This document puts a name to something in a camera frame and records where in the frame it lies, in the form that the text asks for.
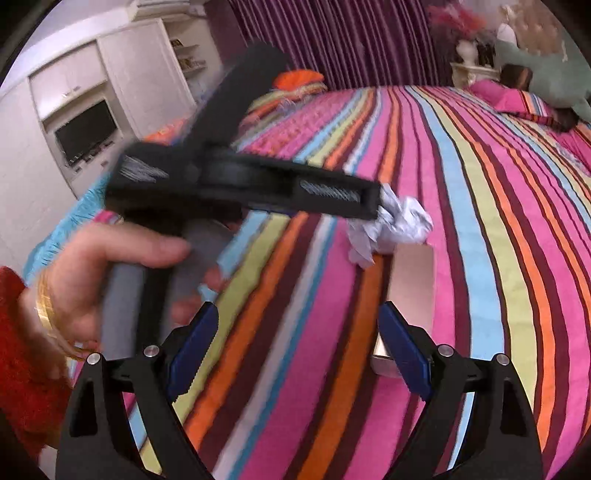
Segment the crumpled paper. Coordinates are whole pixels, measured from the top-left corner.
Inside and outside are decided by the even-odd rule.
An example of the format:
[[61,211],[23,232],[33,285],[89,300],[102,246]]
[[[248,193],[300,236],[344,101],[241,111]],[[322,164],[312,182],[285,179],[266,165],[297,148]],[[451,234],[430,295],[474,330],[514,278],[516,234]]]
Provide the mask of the crumpled paper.
[[349,260],[361,268],[374,264],[373,253],[391,255],[396,244],[422,244],[433,230],[431,216],[418,200],[399,200],[388,184],[382,185],[381,203],[377,219],[348,221]]

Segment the vase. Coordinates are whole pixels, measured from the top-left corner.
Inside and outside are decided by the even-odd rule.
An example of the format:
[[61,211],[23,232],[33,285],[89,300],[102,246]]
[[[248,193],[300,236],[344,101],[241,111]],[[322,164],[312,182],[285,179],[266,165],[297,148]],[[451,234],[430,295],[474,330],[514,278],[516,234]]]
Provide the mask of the vase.
[[478,48],[476,42],[470,40],[460,40],[456,47],[456,52],[464,61],[464,65],[473,67],[478,60]]

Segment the blue gripper pad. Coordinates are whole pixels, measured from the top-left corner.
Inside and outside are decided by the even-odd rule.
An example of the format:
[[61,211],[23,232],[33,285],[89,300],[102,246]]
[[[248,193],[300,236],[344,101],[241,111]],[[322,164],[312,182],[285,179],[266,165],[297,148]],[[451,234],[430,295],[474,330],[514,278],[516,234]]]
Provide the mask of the blue gripper pad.
[[203,358],[217,333],[217,308],[210,305],[170,364],[166,394],[176,401],[189,391]]
[[432,392],[429,363],[398,315],[398,312],[384,303],[378,313],[379,334],[408,389],[427,401]]

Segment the bracelet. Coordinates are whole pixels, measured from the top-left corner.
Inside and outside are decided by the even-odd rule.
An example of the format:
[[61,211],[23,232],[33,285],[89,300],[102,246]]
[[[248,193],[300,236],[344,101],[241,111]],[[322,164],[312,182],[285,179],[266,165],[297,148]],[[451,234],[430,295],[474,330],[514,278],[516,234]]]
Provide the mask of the bracelet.
[[49,337],[55,341],[62,353],[68,358],[83,362],[92,351],[71,345],[55,327],[56,313],[51,302],[47,271],[47,268],[42,270],[37,281],[37,299],[35,302],[37,314],[43,328],[47,331]]

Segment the red sweater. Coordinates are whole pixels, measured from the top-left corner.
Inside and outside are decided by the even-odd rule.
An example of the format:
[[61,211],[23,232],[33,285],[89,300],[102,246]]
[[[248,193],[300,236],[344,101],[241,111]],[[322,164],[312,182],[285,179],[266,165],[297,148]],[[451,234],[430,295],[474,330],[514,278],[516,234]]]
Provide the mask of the red sweater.
[[48,380],[34,365],[18,323],[18,298],[25,285],[12,270],[0,267],[0,410],[29,454],[37,458],[48,434],[60,428],[70,388]]

